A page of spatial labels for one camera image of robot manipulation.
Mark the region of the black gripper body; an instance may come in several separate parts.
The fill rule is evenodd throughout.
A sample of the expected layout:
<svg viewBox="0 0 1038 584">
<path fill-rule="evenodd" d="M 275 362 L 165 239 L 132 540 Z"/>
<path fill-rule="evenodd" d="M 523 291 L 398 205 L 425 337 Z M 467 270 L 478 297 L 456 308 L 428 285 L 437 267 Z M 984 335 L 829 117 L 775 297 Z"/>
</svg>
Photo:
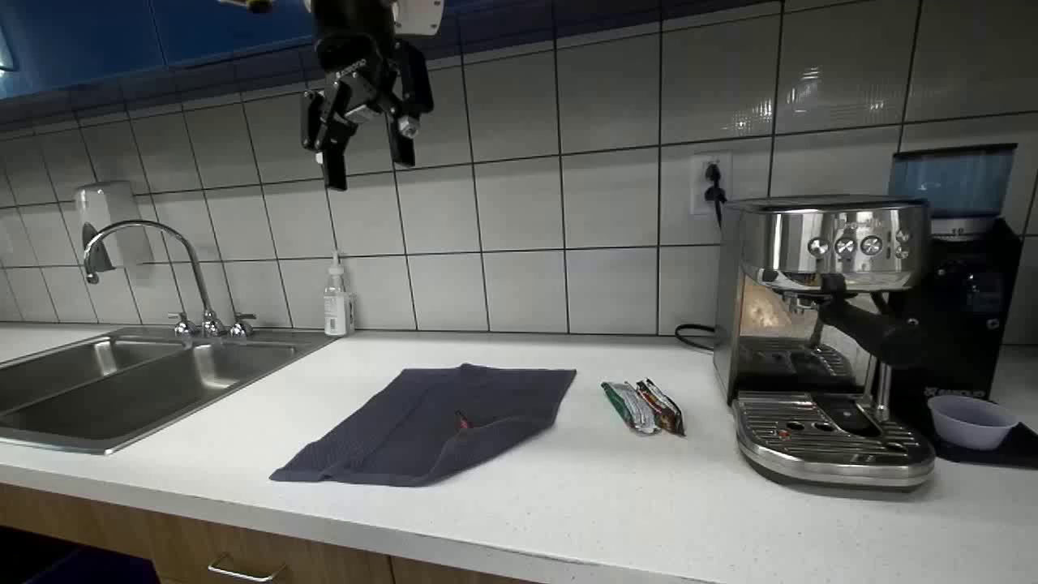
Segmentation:
<svg viewBox="0 0 1038 584">
<path fill-rule="evenodd" d="M 435 0 L 309 0 L 309 14 L 321 72 L 355 72 L 367 83 L 367 107 L 389 113 L 397 44 L 435 37 Z"/>
</svg>

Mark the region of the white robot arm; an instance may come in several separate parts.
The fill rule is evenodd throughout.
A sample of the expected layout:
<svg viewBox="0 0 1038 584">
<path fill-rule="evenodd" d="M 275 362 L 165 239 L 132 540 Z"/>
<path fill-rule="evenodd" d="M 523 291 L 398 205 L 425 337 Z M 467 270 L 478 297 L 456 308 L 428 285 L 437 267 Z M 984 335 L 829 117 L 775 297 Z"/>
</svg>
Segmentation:
<svg viewBox="0 0 1038 584">
<path fill-rule="evenodd" d="M 414 163 L 419 120 L 435 110 L 428 61 L 412 37 L 430 40 L 443 0 L 297 0 L 315 19 L 315 59 L 328 76 L 300 97 L 300 147 L 328 189 L 348 189 L 348 147 L 379 117 L 389 163 Z"/>
</svg>

